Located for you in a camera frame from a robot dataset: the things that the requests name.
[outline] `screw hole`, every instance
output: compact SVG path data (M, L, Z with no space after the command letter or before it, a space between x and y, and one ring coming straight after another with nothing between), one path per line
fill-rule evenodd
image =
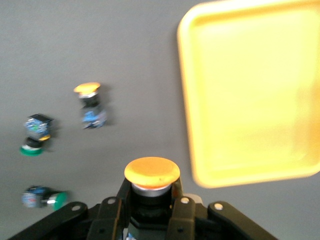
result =
M81 208L79 205L75 205L71 208L72 211L78 211Z

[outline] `black plastic mount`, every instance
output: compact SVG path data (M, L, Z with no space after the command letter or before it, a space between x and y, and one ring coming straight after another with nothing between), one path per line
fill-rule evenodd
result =
M128 229L137 240L276 240L224 201L204 207L183 195L180 179L168 197L137 197L124 179L116 196L88 209L72 202L9 240L122 240Z

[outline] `yellow tray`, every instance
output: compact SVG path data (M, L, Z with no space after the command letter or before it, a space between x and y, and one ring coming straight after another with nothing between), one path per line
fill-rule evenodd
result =
M177 37L197 184L319 172L320 0L199 4Z

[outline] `orange push button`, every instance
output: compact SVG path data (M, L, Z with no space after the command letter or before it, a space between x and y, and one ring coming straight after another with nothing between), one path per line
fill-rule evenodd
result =
M75 93L79 93L80 95L88 95L97 91L100 87L100 83L98 82L87 82L80 84L73 91Z
M159 189L176 181L180 169L169 159L150 156L130 162L124 169L124 176L141 188Z

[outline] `gray surface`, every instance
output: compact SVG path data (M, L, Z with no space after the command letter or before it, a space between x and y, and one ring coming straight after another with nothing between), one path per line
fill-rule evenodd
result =
M30 185L72 192L89 207L116 194L127 163L160 156L181 169L184 191L223 200L281 240L318 240L320 175L220 189L190 170L176 32L199 1L0 1L0 239L51 212L26 209ZM102 83L110 123L82 130L73 88ZM59 122L49 151L20 155L27 116Z

